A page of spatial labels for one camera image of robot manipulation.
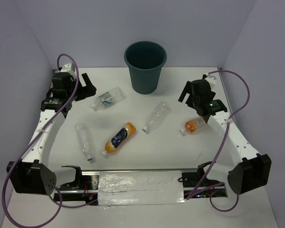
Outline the clear ribbed bottle blue cap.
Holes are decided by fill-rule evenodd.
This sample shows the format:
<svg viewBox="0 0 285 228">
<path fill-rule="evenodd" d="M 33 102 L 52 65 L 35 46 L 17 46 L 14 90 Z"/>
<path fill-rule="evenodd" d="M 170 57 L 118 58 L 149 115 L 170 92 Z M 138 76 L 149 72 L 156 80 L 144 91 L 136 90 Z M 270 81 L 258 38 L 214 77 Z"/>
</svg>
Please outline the clear ribbed bottle blue cap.
<svg viewBox="0 0 285 228">
<path fill-rule="evenodd" d="M 146 119 L 144 126 L 142 127 L 142 131 L 144 133 L 149 133 L 150 131 L 158 128 L 170 110 L 171 108 L 168 103 L 161 101 Z"/>
</svg>

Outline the orange juice bottle dark label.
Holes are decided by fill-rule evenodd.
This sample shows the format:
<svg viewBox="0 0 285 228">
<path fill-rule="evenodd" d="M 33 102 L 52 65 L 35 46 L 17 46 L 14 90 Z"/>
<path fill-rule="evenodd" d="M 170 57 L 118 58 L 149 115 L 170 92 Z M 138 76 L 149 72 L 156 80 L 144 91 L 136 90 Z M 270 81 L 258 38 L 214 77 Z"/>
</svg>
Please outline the orange juice bottle dark label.
<svg viewBox="0 0 285 228">
<path fill-rule="evenodd" d="M 110 140 L 106 142 L 101 154 L 104 157 L 109 157 L 114 154 L 118 148 L 121 147 L 122 143 L 134 135 L 135 132 L 135 126 L 132 123 L 127 122 Z"/>
</svg>

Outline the small orange bottle white cap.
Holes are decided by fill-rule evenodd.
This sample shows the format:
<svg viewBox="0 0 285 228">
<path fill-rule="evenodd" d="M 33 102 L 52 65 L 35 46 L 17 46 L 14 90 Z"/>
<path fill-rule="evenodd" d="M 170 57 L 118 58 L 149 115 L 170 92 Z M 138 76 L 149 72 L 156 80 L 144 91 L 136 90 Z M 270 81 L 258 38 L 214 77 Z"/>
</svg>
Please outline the small orange bottle white cap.
<svg viewBox="0 0 285 228">
<path fill-rule="evenodd" d="M 207 124 L 202 117 L 196 117 L 187 121 L 180 129 L 180 133 L 181 135 L 195 134 L 206 125 Z"/>
</svg>

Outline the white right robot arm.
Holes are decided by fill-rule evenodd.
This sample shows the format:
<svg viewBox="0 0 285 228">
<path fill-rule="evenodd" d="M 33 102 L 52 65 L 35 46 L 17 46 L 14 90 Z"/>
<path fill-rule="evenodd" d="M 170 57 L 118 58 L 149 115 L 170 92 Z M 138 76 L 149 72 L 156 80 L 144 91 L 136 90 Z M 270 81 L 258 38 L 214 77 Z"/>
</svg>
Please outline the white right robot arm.
<svg viewBox="0 0 285 228">
<path fill-rule="evenodd" d="M 243 136 L 232 121 L 227 107 L 215 99 L 213 83 L 206 79 L 188 81 L 178 99 L 197 111 L 203 121 L 222 138 L 220 150 L 227 148 L 233 161 L 232 167 L 216 161 L 199 166 L 198 185 L 207 186 L 213 180 L 227 183 L 231 190 L 241 195 L 267 185 L 272 161 L 267 154 L 260 154 Z"/>
</svg>

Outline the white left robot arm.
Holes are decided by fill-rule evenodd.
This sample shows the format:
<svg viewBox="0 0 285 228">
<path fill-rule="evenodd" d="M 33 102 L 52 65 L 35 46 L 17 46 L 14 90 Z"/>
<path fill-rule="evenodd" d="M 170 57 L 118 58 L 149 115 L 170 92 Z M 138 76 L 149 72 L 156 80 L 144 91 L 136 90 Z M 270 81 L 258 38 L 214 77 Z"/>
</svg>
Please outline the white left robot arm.
<svg viewBox="0 0 285 228">
<path fill-rule="evenodd" d="M 56 187 L 67 184 L 79 189 L 84 182 L 81 168 L 74 165 L 62 166 L 51 171 L 49 155 L 56 135 L 63 125 L 73 101 L 80 101 L 96 94 L 96 87 L 88 74 L 83 73 L 82 86 L 70 73 L 59 72 L 52 77 L 52 88 L 41 102 L 38 126 L 31 139 L 32 145 L 18 162 L 7 165 L 10 181 L 17 193 L 51 195 Z"/>
</svg>

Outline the clear bottle green blue label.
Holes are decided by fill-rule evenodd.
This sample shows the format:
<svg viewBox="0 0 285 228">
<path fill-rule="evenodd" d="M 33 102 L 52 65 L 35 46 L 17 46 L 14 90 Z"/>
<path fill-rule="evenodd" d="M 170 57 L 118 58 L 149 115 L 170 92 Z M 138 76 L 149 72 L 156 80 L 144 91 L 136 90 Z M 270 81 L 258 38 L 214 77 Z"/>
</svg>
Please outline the clear bottle green blue label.
<svg viewBox="0 0 285 228">
<path fill-rule="evenodd" d="M 120 87 L 115 87 L 102 95 L 99 95 L 91 107 L 94 111 L 104 110 L 125 99 L 124 93 Z"/>
</svg>

